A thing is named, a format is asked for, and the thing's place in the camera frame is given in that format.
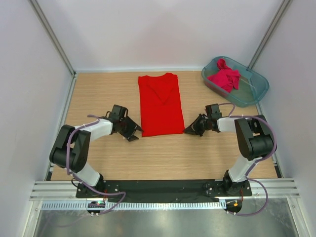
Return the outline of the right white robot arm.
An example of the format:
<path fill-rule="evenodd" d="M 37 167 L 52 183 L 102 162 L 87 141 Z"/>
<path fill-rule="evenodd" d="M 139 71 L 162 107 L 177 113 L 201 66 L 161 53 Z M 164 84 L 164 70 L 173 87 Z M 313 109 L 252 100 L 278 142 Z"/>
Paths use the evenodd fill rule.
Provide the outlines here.
<path fill-rule="evenodd" d="M 257 163 L 272 156 L 277 143 L 273 129 L 264 115 L 224 117 L 220 111 L 221 104 L 205 106 L 205 113 L 199 116 L 183 130 L 183 133 L 202 136 L 205 131 L 234 132 L 240 155 L 235 164 L 228 169 L 220 185 L 220 192 L 236 196 L 243 188 L 252 169 Z"/>

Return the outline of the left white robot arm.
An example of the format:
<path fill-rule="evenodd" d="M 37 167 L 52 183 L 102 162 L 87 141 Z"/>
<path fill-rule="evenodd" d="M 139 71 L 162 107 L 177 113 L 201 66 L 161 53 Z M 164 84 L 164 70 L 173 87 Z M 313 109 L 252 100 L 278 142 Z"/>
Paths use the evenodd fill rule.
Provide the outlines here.
<path fill-rule="evenodd" d="M 80 126 L 64 125 L 60 128 L 49 155 L 54 165 L 64 168 L 68 175 L 87 187 L 93 197 L 100 197 L 105 190 L 103 176 L 88 164 L 89 146 L 92 141 L 118 133 L 127 141 L 138 139 L 136 131 L 143 129 L 128 116 L 128 109 L 113 105 L 102 117 L 88 115 L 95 121 Z"/>

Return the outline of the red t shirt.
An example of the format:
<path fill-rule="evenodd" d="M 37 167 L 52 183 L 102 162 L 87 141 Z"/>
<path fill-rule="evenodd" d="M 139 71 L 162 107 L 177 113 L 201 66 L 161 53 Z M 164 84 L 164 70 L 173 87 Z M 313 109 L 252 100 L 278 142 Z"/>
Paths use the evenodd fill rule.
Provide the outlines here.
<path fill-rule="evenodd" d="M 178 76 L 140 76 L 138 85 L 142 136 L 182 134 L 185 126 Z"/>

